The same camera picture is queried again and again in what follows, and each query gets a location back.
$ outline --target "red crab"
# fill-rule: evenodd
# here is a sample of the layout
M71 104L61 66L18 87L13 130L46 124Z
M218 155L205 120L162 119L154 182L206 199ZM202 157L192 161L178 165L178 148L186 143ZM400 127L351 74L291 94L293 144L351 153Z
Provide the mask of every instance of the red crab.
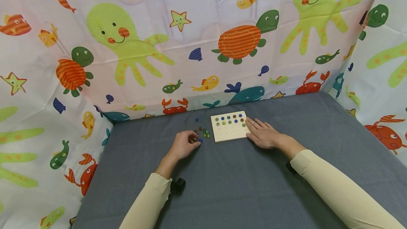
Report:
M390 127L386 127L385 125L379 125L381 122L386 123L396 123L396 122L403 122L405 119L393 119L395 115L387 115L380 118L379 121L376 121L373 125L365 125L365 127L379 140L381 143L386 146L386 148L394 151L394 154L397 155L396 149L401 147L407 148L407 145L403 144L403 141L394 132L393 129Z
M163 113L164 114L174 114L174 113L183 113L185 111L187 111L188 108L188 100L186 100L185 98L182 98L182 101L177 100L177 102L179 104L185 105L184 106L175 106L175 107L171 107L171 108L165 108L166 106L169 106L171 104L171 99L168 100L167 102L165 101L165 98L163 99L163 101L161 102L161 104L164 107Z
M82 154L82 156L85 159L79 162L80 165L87 165L90 162L93 162L93 165L86 168L86 170L82 173L80 184L76 183L75 175L72 169L69 169L69 176L67 175L64 176L70 183L74 183L76 184L76 186L80 187L82 190L82 195L85 196L98 165L96 164L96 160L93 159L91 154L84 153Z
M299 94L306 94L306 93L311 93L311 92L318 92L321 89L321 86L324 84L324 82L328 79L330 72L328 71L326 74L321 74L321 80L323 81L322 83L319 82L308 82L305 84L306 81L308 81L312 76L317 74L318 71L313 72L312 70L306 75L305 81L302 83L303 85L297 89L295 92L296 95Z

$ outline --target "black object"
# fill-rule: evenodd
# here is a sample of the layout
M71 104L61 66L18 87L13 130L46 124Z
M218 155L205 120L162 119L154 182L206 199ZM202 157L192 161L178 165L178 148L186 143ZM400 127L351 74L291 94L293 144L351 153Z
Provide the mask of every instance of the black object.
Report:
M291 166L290 162L288 161L287 164L285 164L285 166L287 167L287 169L294 175L298 174L296 170L294 170L294 168Z
M181 192L185 188L185 180L183 178L177 179L177 181L171 182L171 191Z

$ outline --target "green octopus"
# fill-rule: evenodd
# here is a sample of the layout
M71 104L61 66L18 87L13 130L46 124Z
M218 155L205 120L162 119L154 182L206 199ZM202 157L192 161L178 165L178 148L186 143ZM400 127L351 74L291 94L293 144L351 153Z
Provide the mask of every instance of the green octopus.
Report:
M367 61L367 68L375 69L394 58L407 57L407 42L404 42L396 47L384 50L374 55ZM397 87L404 77L407 76L407 59L404 60L398 68L390 75L388 84L391 88Z
M326 25L331 20L337 29L345 33L348 31L348 26L341 15L341 11L346 7L354 6L361 0L293 0L297 7L300 20L297 26L287 36L281 46L280 52L286 53L290 48L295 38L302 33L300 42L300 53L305 55L308 49L309 34L312 27L315 27L321 45L325 46L328 43L326 34Z
M116 53L118 64L115 78L121 86L126 84L126 69L128 67L131 68L136 81L141 86L146 86L136 63L139 63L153 76L158 78L163 76L148 62L147 57L149 56L168 65L175 64L173 60L154 48L156 44L168 41L168 36L154 34L144 41L140 40L130 15L118 5L97 4L88 13L86 25L96 41Z
M9 117L13 116L17 112L17 107L5 107L0 108L0 123ZM11 143L14 141L21 141L28 138L32 138L41 135L44 132L44 128L32 128L17 130L12 132L0 133L0 144ZM0 152L0 178L4 178L11 183L14 183L21 187L37 187L38 182L35 179L29 178L25 175L21 175L16 172L12 172L1 164L5 163L25 163L30 162L37 158L37 154L34 153L3 153Z

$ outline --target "turtle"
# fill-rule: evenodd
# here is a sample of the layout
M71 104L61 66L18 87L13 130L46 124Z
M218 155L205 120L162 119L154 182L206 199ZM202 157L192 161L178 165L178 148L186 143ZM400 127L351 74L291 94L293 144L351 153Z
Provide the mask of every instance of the turtle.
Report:
M219 37L219 49L213 49L212 52L220 53L220 62L228 62L229 58L233 58L233 64L239 65L247 55L256 55L256 47L266 44L266 39L260 39L261 34L276 30L278 18L278 10L269 10L260 16L255 26L238 26L226 31Z
M90 65L94 58L88 49L80 46L73 48L71 55L72 60L58 60L57 77L65 87L64 94L68 94L70 90L73 97L78 97L78 90L82 91L81 85L85 84L89 87L90 82L87 79L93 79L93 74L85 72L83 68Z

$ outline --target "right hand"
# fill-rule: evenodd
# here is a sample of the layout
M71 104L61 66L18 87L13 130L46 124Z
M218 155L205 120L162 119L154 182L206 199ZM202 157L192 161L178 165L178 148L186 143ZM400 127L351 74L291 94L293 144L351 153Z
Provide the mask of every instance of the right hand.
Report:
M253 121L247 117L246 125L250 130L250 133L246 133L246 136L262 149L277 148L278 144L282 142L282 139L289 137L279 133L269 123L263 123L259 119L254 119Z

